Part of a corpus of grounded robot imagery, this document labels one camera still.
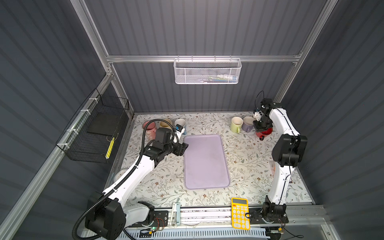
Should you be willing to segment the lavender mug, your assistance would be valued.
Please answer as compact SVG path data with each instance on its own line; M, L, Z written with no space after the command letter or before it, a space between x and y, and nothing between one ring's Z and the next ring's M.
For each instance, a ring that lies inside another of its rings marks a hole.
M251 132L254 129L254 124L253 121L255 118L246 116L243 118L243 125L242 125L242 130L246 133Z

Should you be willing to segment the pink ghost mug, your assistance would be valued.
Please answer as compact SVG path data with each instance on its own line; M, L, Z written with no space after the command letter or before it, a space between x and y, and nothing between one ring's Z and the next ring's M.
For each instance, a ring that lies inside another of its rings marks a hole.
M149 124L149 121L146 121L142 125L143 129L146 129L146 138L151 141L156 137L157 126L155 122Z

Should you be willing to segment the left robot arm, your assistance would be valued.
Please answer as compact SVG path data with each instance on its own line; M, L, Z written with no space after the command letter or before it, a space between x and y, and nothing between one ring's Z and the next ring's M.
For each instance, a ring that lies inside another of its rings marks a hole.
M104 238L115 240L125 228L140 222L151 224L154 218L154 208L143 201L125 208L129 196L139 183L164 158L170 154L182 156L188 144L181 143L180 138L185 127L177 124L156 131L155 139L148 143L142 139L140 154L134 163L116 182L103 190L94 193L88 200L87 210L78 218L72 229L72 238L81 240L78 228L82 222L86 229L95 233L91 240Z

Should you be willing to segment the green mug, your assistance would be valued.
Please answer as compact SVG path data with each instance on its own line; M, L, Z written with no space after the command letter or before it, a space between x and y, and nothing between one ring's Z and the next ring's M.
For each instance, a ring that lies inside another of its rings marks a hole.
M243 126L243 119L240 118L240 117L233 117L231 119L231 126L230 126L230 129L233 133L240 133L241 129L242 129L242 126Z

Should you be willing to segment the red mug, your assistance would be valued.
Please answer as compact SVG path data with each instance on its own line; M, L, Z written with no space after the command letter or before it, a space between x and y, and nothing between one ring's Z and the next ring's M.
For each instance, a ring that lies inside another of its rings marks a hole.
M257 137L259 138L260 141L263 141L265 139L265 136L270 135L273 132L273 128L268 128L265 131L262 132L256 132Z

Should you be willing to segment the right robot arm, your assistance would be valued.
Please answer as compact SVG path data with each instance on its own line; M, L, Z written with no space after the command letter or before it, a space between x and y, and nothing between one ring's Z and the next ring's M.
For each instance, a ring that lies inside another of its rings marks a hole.
M264 132L275 127L279 140L272 150L275 165L272 187L266 196L261 210L261 217L267 224L283 222L286 216L287 192L291 176L302 161L308 138L300 135L290 121L287 111L272 99L262 99L261 107L254 111L259 113L258 120L253 121L259 139L265 138Z

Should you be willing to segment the blue mug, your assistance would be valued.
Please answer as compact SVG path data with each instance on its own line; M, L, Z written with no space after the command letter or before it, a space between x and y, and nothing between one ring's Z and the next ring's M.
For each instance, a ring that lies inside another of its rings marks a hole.
M187 135L187 122L185 119L177 119L175 120L175 126L180 125L181 127L184 128L184 133L183 135Z

